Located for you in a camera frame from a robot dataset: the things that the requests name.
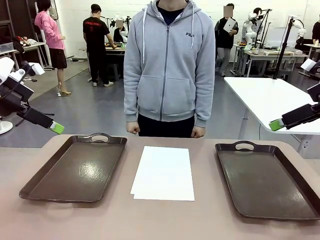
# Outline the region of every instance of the black trousers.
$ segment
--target black trousers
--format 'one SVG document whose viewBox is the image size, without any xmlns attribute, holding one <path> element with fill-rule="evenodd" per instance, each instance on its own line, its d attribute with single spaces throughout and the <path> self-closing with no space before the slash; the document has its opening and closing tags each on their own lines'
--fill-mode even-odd
<svg viewBox="0 0 320 240">
<path fill-rule="evenodd" d="M 104 51 L 89 51 L 88 53 L 92 82 L 97 83 L 99 76 L 103 84 L 109 84 L 106 53 Z"/>
<path fill-rule="evenodd" d="M 195 117 L 182 121 L 157 121 L 148 117 L 138 116 L 140 127 L 140 137 L 159 137 L 159 138 L 191 138 L 192 130 L 195 126 Z"/>
</svg>

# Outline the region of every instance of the pink jacket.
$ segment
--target pink jacket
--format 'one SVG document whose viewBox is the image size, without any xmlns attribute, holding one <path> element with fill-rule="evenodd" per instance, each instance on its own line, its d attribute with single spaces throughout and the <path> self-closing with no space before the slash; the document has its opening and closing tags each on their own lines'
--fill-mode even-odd
<svg viewBox="0 0 320 240">
<path fill-rule="evenodd" d="M 61 35 L 58 29 L 58 25 L 45 11 L 39 12 L 34 24 L 44 31 L 46 44 L 51 49 L 65 49 L 64 41 L 61 39 Z"/>
</svg>

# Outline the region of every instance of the person in pink jacket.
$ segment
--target person in pink jacket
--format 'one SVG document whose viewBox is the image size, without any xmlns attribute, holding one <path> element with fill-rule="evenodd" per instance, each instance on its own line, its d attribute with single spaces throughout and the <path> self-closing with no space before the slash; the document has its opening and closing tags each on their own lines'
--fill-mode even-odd
<svg viewBox="0 0 320 240">
<path fill-rule="evenodd" d="M 67 90 L 64 81 L 64 69 L 67 68 L 67 60 L 65 56 L 66 38 L 59 32 L 58 25 L 47 13 L 51 6 L 50 0 L 37 0 L 39 13 L 36 15 L 34 24 L 44 31 L 46 44 L 49 47 L 52 67 L 57 69 L 58 85 L 63 94 L 69 95 L 71 92 Z"/>
</svg>

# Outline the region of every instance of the fila logo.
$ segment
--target fila logo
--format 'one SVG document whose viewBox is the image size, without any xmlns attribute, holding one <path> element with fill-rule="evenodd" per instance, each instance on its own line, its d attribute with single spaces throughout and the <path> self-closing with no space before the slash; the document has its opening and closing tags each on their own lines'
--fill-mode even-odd
<svg viewBox="0 0 320 240">
<path fill-rule="evenodd" d="M 189 36 L 189 37 L 191 37 L 191 38 L 192 38 L 192 33 L 188 33 L 188 32 L 186 32 L 186 33 L 185 33 L 185 35 L 186 35 L 186 36 Z"/>
</svg>

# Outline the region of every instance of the man in gray hoodie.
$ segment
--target man in gray hoodie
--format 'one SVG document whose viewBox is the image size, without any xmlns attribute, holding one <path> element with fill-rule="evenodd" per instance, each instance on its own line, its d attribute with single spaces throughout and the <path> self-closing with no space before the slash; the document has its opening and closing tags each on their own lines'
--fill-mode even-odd
<svg viewBox="0 0 320 240">
<path fill-rule="evenodd" d="M 192 0 L 154 0 L 135 15 L 124 57 L 127 131 L 203 137 L 212 110 L 215 54 L 213 22 Z"/>
</svg>

